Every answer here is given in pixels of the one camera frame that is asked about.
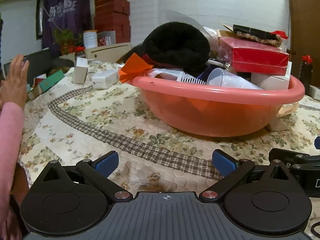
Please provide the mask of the person's left hand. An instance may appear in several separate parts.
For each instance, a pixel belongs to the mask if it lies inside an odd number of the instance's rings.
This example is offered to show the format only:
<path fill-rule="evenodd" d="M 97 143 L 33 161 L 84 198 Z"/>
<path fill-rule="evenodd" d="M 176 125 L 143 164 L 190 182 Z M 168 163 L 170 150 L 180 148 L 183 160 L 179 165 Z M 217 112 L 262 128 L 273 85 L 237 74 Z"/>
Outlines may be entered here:
<path fill-rule="evenodd" d="M 10 64 L 10 70 L 1 83 L 1 107 L 12 102 L 24 109 L 27 100 L 27 74 L 29 61 L 23 54 L 16 55 Z"/>

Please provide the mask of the pink sleeved forearm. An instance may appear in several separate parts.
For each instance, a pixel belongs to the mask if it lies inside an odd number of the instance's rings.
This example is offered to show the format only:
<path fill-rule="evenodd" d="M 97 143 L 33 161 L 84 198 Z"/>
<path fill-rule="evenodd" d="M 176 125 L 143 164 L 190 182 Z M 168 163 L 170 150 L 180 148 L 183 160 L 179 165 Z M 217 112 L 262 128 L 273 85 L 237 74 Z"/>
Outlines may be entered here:
<path fill-rule="evenodd" d="M 1 239 L 21 239 L 18 219 L 10 206 L 24 114 L 20 106 L 7 102 L 1 110 Z"/>

